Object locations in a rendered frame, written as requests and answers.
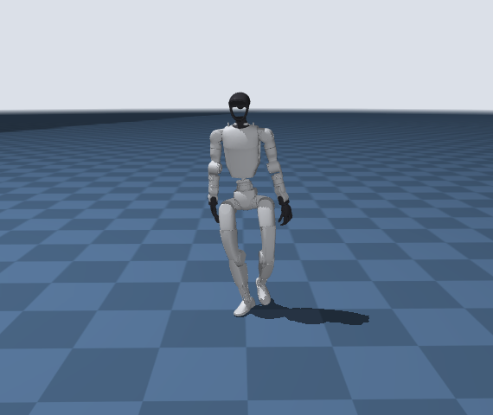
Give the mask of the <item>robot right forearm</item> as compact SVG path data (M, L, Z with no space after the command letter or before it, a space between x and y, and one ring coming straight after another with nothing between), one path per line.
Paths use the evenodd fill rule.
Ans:
M209 202L211 202L210 198L214 196L216 198L216 200L218 201L217 195L219 193L220 176L218 176L218 174L211 174L208 172L208 179L209 179L209 182L208 182L208 192L209 192L208 200L209 200Z

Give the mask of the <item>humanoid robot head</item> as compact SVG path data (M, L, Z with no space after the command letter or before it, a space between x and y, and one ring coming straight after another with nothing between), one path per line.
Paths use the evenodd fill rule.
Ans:
M249 125L244 125L244 123L247 123L246 116L250 105L250 99L248 95L245 93L235 93L230 98L228 104L229 104L231 115L235 120L235 123L237 124L237 125L233 125L233 127L237 129L248 127ZM243 107L246 107L246 112L244 117L235 117L232 109L233 107L237 107L238 109L242 109Z

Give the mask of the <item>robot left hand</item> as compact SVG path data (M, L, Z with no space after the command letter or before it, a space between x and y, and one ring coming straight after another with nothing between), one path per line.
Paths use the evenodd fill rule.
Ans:
M283 197L279 196L278 200L279 200L279 205L282 206L282 208L281 208L282 214L280 215L279 222L282 221L282 218L284 216L284 222L283 222L283 224L280 224L280 226L283 226L283 225L286 225L291 220L292 212L291 212L291 207L288 204L289 199L284 202Z

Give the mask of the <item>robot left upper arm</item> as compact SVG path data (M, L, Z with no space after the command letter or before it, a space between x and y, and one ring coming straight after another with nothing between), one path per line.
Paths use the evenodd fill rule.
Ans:
M279 165L277 161L277 149L274 141L274 135L272 130L267 128L258 128L259 140L264 144L264 149L269 163L266 164L269 173L279 172Z

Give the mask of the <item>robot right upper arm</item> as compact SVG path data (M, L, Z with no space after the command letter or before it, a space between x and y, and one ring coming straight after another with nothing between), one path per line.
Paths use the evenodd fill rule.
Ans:
M221 164L221 141L224 129L212 131L210 135L210 156L211 162L208 166L208 172L211 174L220 174L222 172Z

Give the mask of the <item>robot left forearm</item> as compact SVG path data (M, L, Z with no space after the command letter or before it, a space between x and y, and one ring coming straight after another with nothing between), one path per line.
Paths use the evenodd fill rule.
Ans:
M279 165L279 173L276 173L272 176L272 180L273 180L273 184L274 184L274 191L275 191L275 194L277 195L277 198L279 196L282 196L283 200L285 202L289 199L289 195L286 193L286 190L285 190L285 184L284 184L284 180L283 180L282 169L281 169L279 161L278 161L278 165Z

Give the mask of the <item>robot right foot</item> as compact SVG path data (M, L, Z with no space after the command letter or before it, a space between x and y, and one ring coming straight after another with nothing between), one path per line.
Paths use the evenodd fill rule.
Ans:
M234 311L235 316L243 316L245 315L252 307L255 306L255 300L253 297L250 297L251 301L242 301L239 307ZM247 300L247 299L246 299Z

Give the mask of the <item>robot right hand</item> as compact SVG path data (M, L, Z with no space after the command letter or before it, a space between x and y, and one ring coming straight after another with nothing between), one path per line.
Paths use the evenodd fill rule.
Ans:
M211 202L208 202L211 208L212 215L214 216L214 219L217 223L219 223L219 215L216 213L216 205L218 204L218 201L216 198L213 196L210 198Z

